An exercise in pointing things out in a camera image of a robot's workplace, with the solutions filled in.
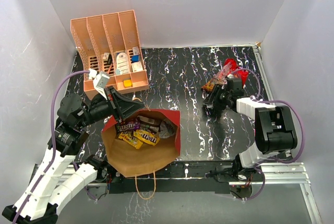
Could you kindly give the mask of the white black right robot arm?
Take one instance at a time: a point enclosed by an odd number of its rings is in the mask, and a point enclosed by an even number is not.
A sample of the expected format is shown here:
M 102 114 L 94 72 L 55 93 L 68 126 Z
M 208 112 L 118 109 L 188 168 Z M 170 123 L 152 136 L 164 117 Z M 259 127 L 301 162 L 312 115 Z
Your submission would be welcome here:
M 216 167 L 211 176 L 227 175 L 240 181 L 246 180 L 262 161 L 297 147 L 289 107 L 247 97 L 240 78 L 228 78 L 225 85 L 215 84 L 204 100 L 204 107 L 215 112 L 231 109 L 255 122 L 254 143 L 236 155 L 231 165 Z

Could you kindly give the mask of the red brown paper bag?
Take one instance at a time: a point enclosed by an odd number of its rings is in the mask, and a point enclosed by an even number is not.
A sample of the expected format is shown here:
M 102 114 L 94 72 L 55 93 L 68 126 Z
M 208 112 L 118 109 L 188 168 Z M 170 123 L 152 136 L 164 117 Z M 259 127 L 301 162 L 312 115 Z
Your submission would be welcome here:
M 154 189 L 156 191 L 156 172 L 173 162 L 181 152 L 180 111 L 150 109 L 140 110 L 130 118 L 147 116 L 148 118 L 171 121 L 176 126 L 176 133 L 165 140 L 158 140 L 159 136 L 144 134 L 144 141 L 136 149 L 129 143 L 116 137 L 116 121 L 111 117 L 101 132 L 108 163 L 122 176 L 134 178 L 138 189 L 138 177 L 153 174 Z

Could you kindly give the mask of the silver Himalaya snack packet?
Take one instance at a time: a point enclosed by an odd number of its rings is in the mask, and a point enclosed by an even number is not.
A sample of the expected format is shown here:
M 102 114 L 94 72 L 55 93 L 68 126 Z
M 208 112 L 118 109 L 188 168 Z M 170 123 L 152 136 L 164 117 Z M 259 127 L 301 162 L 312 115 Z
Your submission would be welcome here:
M 161 139 L 167 139 L 176 134 L 176 125 L 172 123 L 169 119 L 164 119 L 160 124 L 160 134 Z

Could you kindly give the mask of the large red candy bag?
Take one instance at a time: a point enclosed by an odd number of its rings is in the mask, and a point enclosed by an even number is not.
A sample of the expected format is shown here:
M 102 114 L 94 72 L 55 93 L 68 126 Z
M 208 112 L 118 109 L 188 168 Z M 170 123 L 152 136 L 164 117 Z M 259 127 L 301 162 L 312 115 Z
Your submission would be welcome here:
M 201 89 L 205 92 L 212 92 L 214 85 L 225 85 L 227 78 L 240 78 L 243 86 L 248 78 L 248 71 L 242 70 L 234 59 L 228 58 L 225 60 L 223 68 L 206 82 Z

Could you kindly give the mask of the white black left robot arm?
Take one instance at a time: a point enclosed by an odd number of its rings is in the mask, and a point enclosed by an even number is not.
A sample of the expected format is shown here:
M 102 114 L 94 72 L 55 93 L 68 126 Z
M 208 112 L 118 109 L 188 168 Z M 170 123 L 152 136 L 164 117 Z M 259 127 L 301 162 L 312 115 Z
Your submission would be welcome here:
M 2 215 L 12 223 L 56 223 L 64 207 L 90 182 L 108 175 L 107 164 L 90 156 L 63 183 L 59 180 L 88 139 L 85 127 L 107 117 L 121 122 L 144 108 L 139 99 L 129 99 L 113 87 L 104 89 L 86 104 L 76 93 L 66 95 L 57 111 L 56 125 L 43 160 L 27 189 Z

